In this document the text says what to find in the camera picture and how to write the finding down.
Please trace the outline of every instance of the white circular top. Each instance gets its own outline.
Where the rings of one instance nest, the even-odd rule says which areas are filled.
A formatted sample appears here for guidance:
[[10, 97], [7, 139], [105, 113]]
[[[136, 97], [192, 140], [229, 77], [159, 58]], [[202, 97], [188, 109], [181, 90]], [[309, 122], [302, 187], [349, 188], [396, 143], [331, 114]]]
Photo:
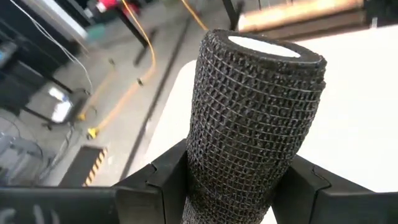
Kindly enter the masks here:
[[293, 50], [275, 44], [269, 44], [260, 40], [237, 36], [229, 36], [228, 39], [242, 47], [257, 50], [262, 53], [279, 55], [283, 57], [300, 57], [300, 55]]

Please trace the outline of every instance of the concrete floor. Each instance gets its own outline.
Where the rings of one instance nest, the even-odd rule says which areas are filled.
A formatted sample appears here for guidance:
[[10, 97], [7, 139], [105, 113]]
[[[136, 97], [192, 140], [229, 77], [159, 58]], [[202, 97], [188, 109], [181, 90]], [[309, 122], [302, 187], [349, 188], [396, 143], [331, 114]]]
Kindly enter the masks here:
[[[268, 3], [268, 1], [262, 0], [262, 5], [263, 7], [273, 5], [279, 1], [273, 0]], [[245, 11], [259, 8], [257, 0], [247, 0], [245, 3]], [[201, 18], [209, 29], [227, 29], [229, 27], [229, 19], [221, 1], [212, 1], [197, 5], [196, 8], [199, 8], [203, 12]], [[157, 34], [152, 42], [157, 59], [156, 71], [149, 82], [130, 97], [117, 117], [100, 132], [96, 139], [91, 141], [85, 139], [87, 128], [95, 127], [112, 110], [129, 86], [136, 82], [137, 78], [145, 74], [150, 67], [151, 59], [150, 53], [147, 52], [139, 66], [135, 67], [133, 65], [132, 61], [138, 54], [138, 51], [140, 51], [141, 46], [119, 20], [106, 26], [105, 37], [97, 41], [96, 44], [86, 44], [90, 50], [89, 58], [81, 55], [79, 59], [81, 59], [81, 62], [89, 71], [94, 88], [100, 85], [110, 71], [109, 66], [105, 62], [107, 58], [112, 58], [116, 62], [117, 74], [95, 103], [98, 114], [95, 115], [94, 111], [91, 110], [88, 112], [87, 120], [78, 124], [77, 129], [81, 131], [77, 130], [74, 132], [73, 140], [71, 140], [73, 146], [68, 150], [65, 158], [50, 173], [44, 183], [45, 185], [58, 185], [79, 148], [84, 144], [108, 148], [106, 160], [100, 167], [92, 185], [113, 185], [119, 181], [131, 153], [132, 146], [136, 141], [187, 18], [191, 18], [190, 14], [182, 8], [182, 5], [166, 8], [161, 4], [155, 4], [142, 12], [139, 20], [146, 31], [148, 32], [148, 30], [152, 30], [153, 28], [157, 29]], [[169, 92], [173, 87], [177, 73], [183, 65], [197, 58], [199, 44], [204, 34], [205, 31], [191, 19], [176, 62], [171, 68], [170, 76], [157, 101], [154, 113], [150, 121], [146, 124], [144, 137], [129, 167], [129, 174], [132, 174], [145, 165], [143, 161], [146, 149], [150, 143], [156, 124], [159, 121]], [[61, 68], [55, 77], [72, 88], [88, 88], [88, 82], [83, 76], [83, 70], [76, 64], [70, 63], [65, 68]], [[46, 108], [42, 101], [44, 97], [47, 97], [44, 95], [48, 89], [49, 86], [46, 86], [40, 93], [36, 94], [29, 106], [34, 110], [44, 113]], [[0, 115], [11, 120], [15, 119], [5, 111], [0, 111]], [[22, 113], [19, 119], [16, 120], [16, 124], [21, 129], [21, 135], [24, 138], [37, 139], [42, 147], [56, 152], [59, 151], [69, 128], [56, 127], [50, 132], [43, 128], [41, 123], [41, 120], [26, 113]], [[1, 121], [0, 119], [0, 130], [2, 130], [2, 127], [8, 126], [5, 121]], [[7, 132], [15, 134], [16, 130], [11, 128]]]

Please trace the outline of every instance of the yellow and black striped tape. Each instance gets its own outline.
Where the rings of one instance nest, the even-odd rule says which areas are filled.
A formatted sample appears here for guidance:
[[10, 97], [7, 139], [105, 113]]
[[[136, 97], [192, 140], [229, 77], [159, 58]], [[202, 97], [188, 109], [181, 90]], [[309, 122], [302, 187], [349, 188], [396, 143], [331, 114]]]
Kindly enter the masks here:
[[99, 153], [98, 158], [95, 160], [93, 168], [91, 168], [90, 173], [88, 174], [86, 181], [83, 184], [83, 187], [90, 186], [91, 183], [94, 181], [95, 175], [97, 174], [98, 170], [100, 169], [100, 165], [104, 162], [105, 156], [107, 153], [108, 153], [107, 148], [102, 149], [102, 151]]

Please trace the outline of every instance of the white table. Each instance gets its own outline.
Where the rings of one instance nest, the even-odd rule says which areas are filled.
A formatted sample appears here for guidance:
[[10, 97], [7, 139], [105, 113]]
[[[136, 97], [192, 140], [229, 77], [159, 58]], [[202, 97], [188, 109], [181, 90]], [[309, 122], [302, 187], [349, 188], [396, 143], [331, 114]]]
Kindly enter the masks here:
[[[326, 89], [298, 154], [375, 192], [398, 191], [398, 26], [298, 44], [328, 61]], [[181, 69], [145, 163], [187, 137], [195, 64]], [[263, 223], [276, 223], [271, 210]]]

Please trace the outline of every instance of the black woven mesh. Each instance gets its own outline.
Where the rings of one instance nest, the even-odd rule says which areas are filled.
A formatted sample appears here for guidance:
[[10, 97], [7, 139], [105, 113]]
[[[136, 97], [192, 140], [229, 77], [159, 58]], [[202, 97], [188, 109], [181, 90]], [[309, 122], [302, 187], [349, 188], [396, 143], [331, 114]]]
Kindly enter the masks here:
[[185, 224], [260, 223], [325, 87], [325, 60], [247, 54], [214, 30], [200, 47], [188, 144]]

